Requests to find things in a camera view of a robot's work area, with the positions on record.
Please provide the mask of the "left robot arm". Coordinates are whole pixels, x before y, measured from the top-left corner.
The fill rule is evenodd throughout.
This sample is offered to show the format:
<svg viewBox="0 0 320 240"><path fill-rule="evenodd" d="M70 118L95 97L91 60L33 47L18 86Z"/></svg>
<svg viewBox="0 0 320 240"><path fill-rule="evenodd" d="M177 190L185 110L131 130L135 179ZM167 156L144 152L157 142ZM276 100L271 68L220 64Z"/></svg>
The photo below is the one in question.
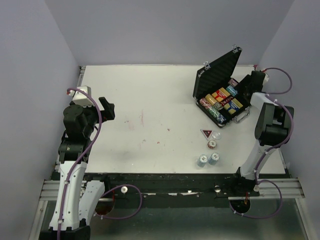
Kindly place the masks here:
<svg viewBox="0 0 320 240"><path fill-rule="evenodd" d="M99 198L110 194L111 185L102 179L83 183L94 143L91 134L99 131L102 123L115 119L115 105L105 97L98 100L102 110L92 103L82 106L73 101L63 111L65 131L58 148L57 200L48 229L39 234L41 240L90 239L90 221Z"/></svg>

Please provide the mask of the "light blue chip stack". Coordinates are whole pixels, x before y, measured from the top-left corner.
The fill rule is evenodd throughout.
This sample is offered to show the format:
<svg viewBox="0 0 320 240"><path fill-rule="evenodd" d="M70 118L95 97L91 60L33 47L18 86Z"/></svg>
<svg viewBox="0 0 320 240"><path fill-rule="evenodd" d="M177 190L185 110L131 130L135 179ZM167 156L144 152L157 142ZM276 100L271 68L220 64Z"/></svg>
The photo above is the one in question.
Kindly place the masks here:
<svg viewBox="0 0 320 240"><path fill-rule="evenodd" d="M233 97L235 97L238 94L238 91L232 86L232 85L228 85L226 87L226 90L228 93L230 93Z"/></svg>
<svg viewBox="0 0 320 240"><path fill-rule="evenodd" d="M211 156L209 157L208 163L209 163L210 165L215 165L215 164L218 163L219 159L220 159L220 154L217 153L217 152L214 152L214 153L212 153Z"/></svg>
<svg viewBox="0 0 320 240"><path fill-rule="evenodd" d="M200 168L203 168L208 162L208 157L205 154L202 154L197 159L197 165Z"/></svg>

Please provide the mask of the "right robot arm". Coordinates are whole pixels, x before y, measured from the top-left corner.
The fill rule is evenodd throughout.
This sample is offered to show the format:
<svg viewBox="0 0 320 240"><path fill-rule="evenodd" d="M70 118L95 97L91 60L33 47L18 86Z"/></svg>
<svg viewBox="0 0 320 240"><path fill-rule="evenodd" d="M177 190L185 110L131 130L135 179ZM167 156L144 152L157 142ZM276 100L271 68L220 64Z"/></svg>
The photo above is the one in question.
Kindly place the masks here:
<svg viewBox="0 0 320 240"><path fill-rule="evenodd" d="M249 104L259 110L254 129L255 144L235 173L236 179L230 183L230 191L236 196L258 184L259 174L270 155L286 144L293 133L294 108L271 99L269 93L263 92L265 78L264 72L254 70L236 86Z"/></svg>

